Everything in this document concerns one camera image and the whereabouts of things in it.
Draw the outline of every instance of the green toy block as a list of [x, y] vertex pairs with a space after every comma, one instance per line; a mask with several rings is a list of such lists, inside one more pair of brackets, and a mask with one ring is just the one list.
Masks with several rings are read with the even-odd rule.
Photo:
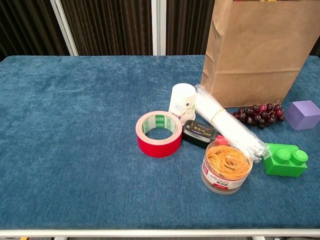
[[266, 144], [271, 156], [263, 160], [268, 175], [299, 177], [306, 169], [308, 155], [296, 145]]

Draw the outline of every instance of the cup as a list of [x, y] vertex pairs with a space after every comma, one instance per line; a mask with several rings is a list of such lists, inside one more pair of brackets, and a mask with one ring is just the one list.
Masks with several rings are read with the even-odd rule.
[[195, 120], [196, 89], [188, 83], [173, 86], [169, 105], [169, 113], [178, 117], [182, 125], [187, 120]]

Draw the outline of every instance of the container label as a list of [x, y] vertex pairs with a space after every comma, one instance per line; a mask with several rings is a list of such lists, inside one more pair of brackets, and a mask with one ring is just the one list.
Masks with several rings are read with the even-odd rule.
[[192, 121], [191, 124], [186, 125], [185, 129], [188, 129], [190, 132], [207, 139], [211, 139], [217, 133], [213, 127], [201, 125], [195, 121]]
[[215, 187], [221, 189], [236, 189], [240, 187], [247, 177], [240, 179], [240, 180], [225, 180], [220, 178], [219, 176], [215, 175], [212, 171], [209, 170], [205, 159], [203, 159], [202, 163], [202, 172], [204, 177]]

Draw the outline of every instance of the purple block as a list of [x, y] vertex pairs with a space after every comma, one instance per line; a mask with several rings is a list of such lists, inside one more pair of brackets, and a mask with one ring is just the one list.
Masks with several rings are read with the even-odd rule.
[[313, 101], [294, 101], [285, 113], [294, 130], [313, 129], [320, 120], [320, 109]]

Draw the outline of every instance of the dark red grapes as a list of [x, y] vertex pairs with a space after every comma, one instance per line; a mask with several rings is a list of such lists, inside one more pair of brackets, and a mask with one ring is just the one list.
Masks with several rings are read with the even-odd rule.
[[286, 118], [281, 103], [268, 103], [261, 105], [253, 105], [247, 108], [240, 107], [238, 111], [232, 114], [236, 119], [242, 123], [251, 126], [258, 126], [260, 129], [269, 127], [274, 124], [276, 120], [283, 122]]

